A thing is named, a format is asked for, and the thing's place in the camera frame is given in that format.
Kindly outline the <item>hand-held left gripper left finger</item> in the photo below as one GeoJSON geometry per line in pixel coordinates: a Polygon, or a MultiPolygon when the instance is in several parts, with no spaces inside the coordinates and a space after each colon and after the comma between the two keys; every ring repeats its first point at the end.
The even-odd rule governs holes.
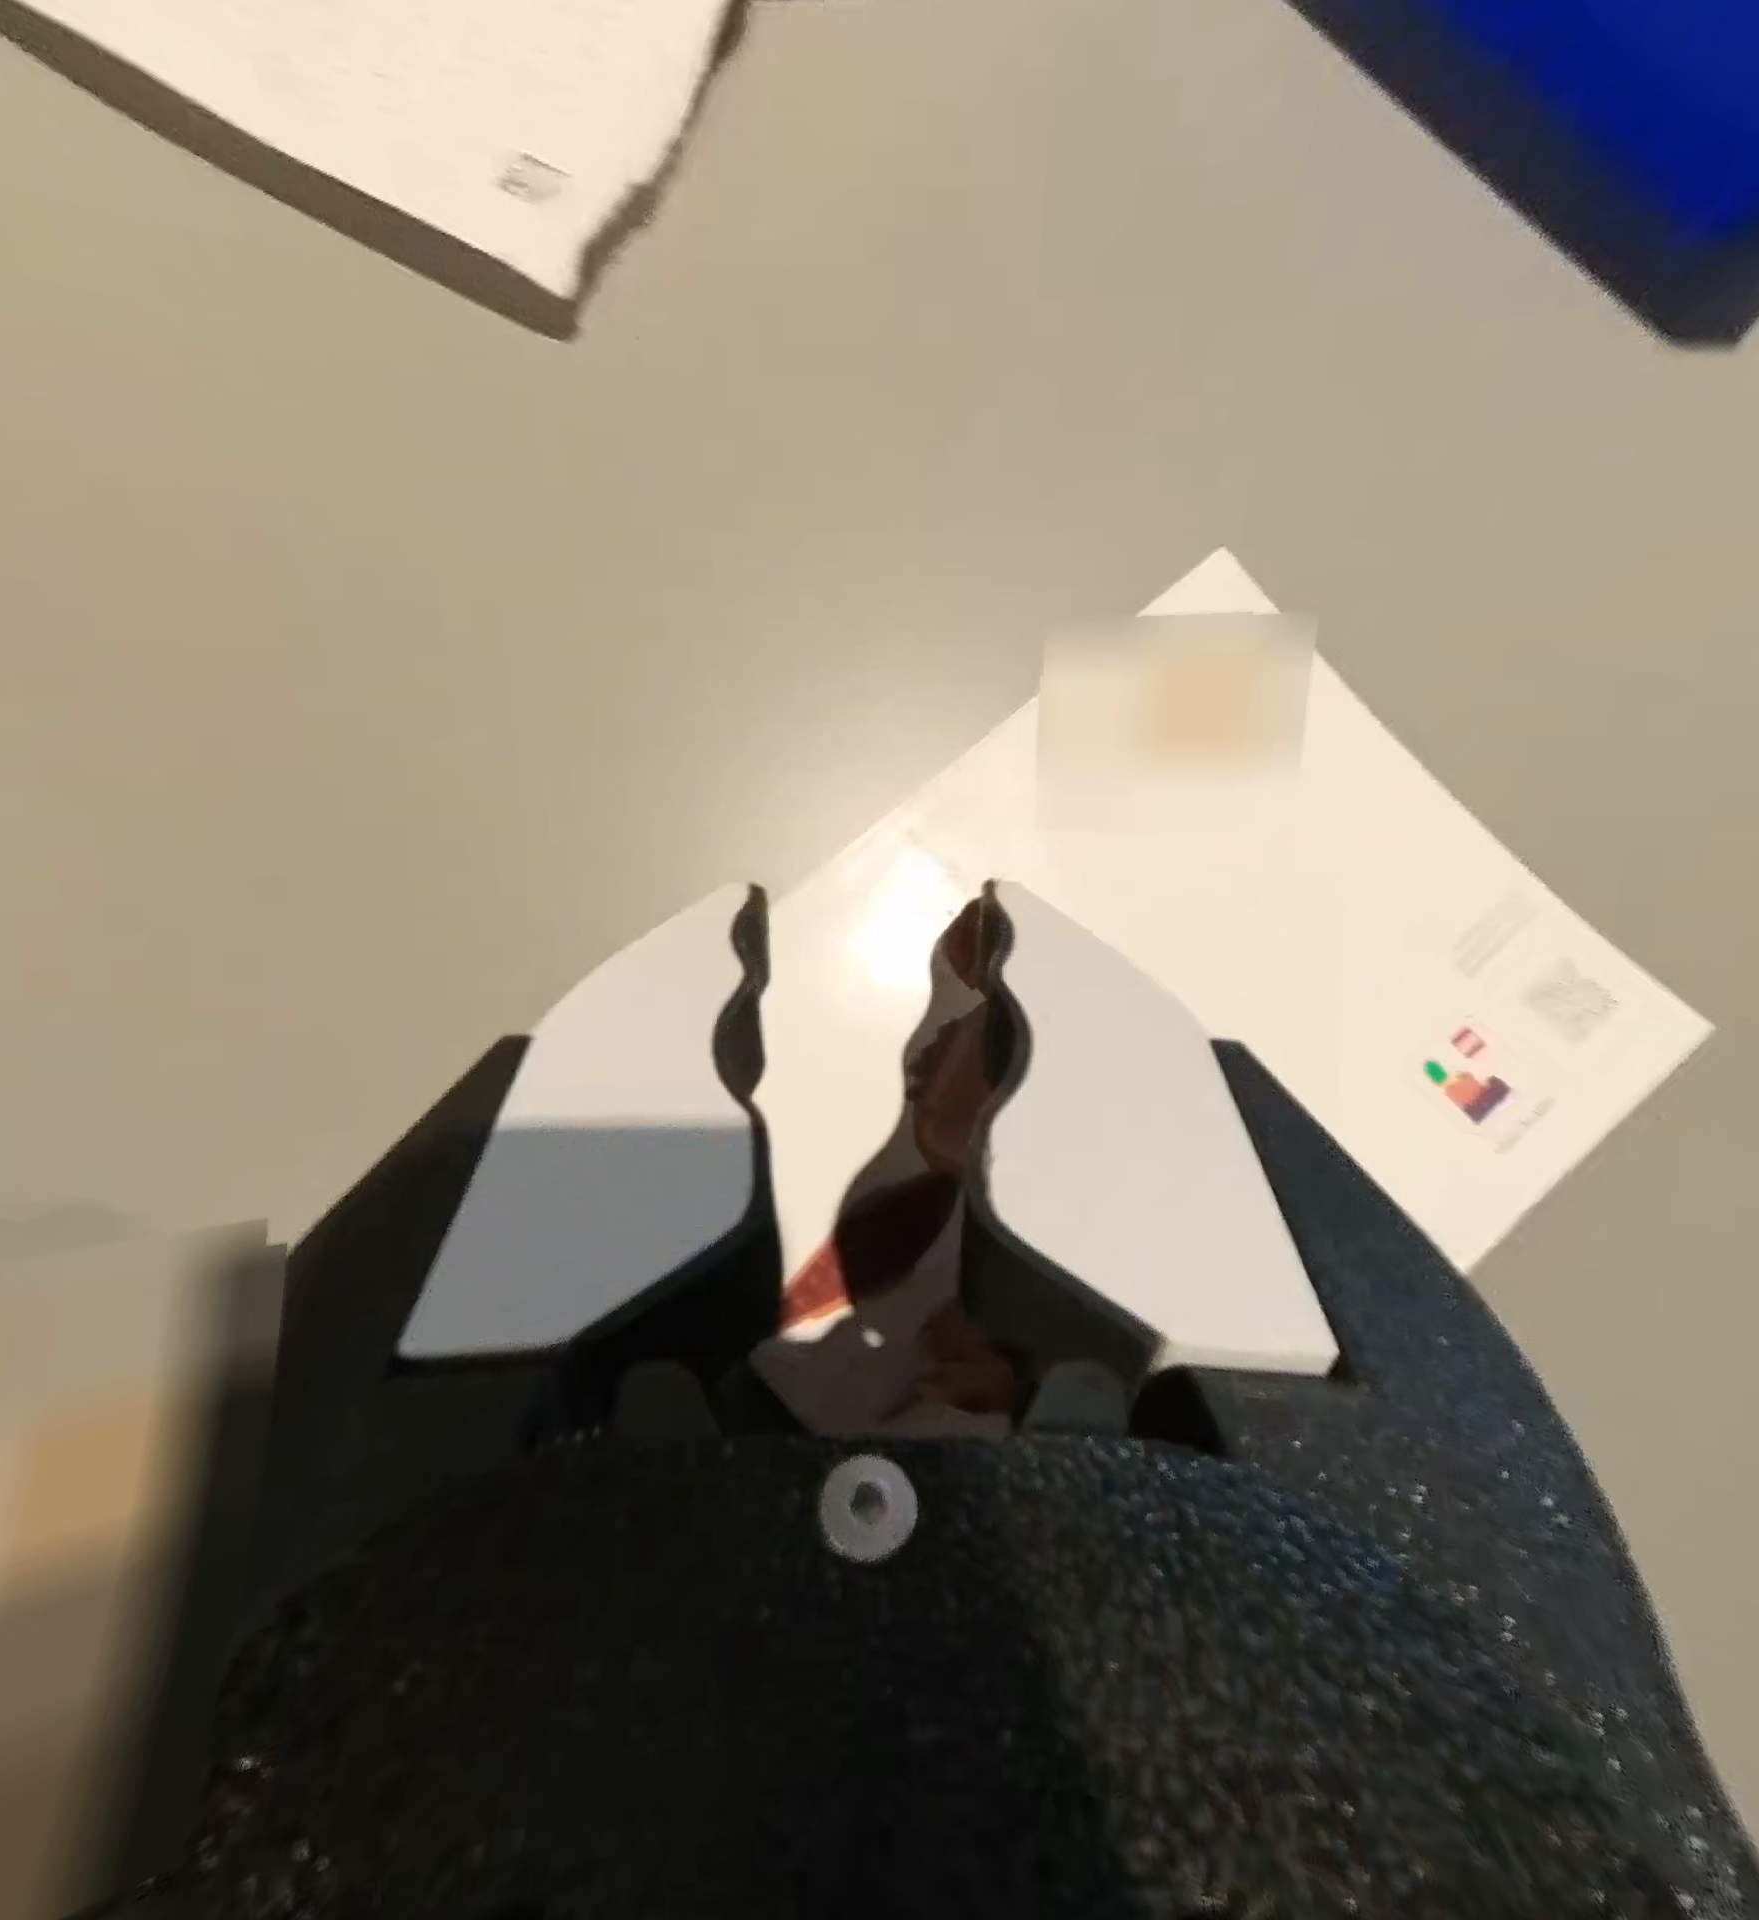
{"type": "Polygon", "coordinates": [[[539,1015],[395,1330],[403,1364],[626,1330],[756,1228],[763,988],[763,890],[722,881],[539,1015]]]}

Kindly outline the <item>grey desk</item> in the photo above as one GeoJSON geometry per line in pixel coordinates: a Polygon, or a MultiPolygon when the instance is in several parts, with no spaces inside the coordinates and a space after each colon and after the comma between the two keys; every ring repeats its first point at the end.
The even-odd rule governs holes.
{"type": "Polygon", "coordinates": [[[569,347],[0,34],[0,1202],[318,1213],[1227,541],[1712,1037],[1491,1254],[1759,1499],[1759,329],[1656,341],[1291,9],[763,9],[569,347]]]}

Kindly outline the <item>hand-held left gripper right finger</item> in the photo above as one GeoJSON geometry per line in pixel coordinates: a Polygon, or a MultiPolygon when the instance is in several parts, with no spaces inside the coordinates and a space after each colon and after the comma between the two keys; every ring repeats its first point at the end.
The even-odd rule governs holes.
{"type": "Polygon", "coordinates": [[[1014,881],[982,896],[968,1325],[1027,1375],[1333,1375],[1338,1339],[1206,1021],[1014,881]]]}

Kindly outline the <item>torn white paper bag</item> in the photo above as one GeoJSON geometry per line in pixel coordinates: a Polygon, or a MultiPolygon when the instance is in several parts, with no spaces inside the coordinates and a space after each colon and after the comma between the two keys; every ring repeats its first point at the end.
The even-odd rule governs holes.
{"type": "Polygon", "coordinates": [[[124,124],[553,347],[741,31],[741,0],[0,0],[124,124]]]}

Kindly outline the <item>blue plastic bin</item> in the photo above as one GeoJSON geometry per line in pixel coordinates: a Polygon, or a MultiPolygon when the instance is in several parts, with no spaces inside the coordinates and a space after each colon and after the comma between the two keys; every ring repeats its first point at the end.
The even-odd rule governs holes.
{"type": "Polygon", "coordinates": [[[1646,331],[1759,319],[1759,0],[1296,0],[1646,331]]]}

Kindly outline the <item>toy brick instruction booklet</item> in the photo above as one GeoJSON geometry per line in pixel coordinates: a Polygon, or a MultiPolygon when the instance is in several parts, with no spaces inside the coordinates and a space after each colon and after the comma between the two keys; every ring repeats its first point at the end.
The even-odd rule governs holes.
{"type": "Polygon", "coordinates": [[[1034,1393],[968,1325],[986,881],[1042,896],[1206,1021],[1338,1330],[1333,1375],[1169,1364],[1125,1375],[1145,1402],[1176,1375],[1364,1375],[1364,1312],[1338,1307],[1364,1230],[1328,1228],[1319,1181],[1356,1174],[1415,1254],[1471,1270],[1706,1045],[1712,1021],[1560,905],[1227,547],[1093,635],[1145,681],[1206,632],[1296,644],[1269,766],[1164,748],[1102,801],[1062,769],[1062,693],[1042,688],[771,897],[761,1112],[790,1277],[756,1375],[799,1429],[1004,1429],[1034,1393]]]}

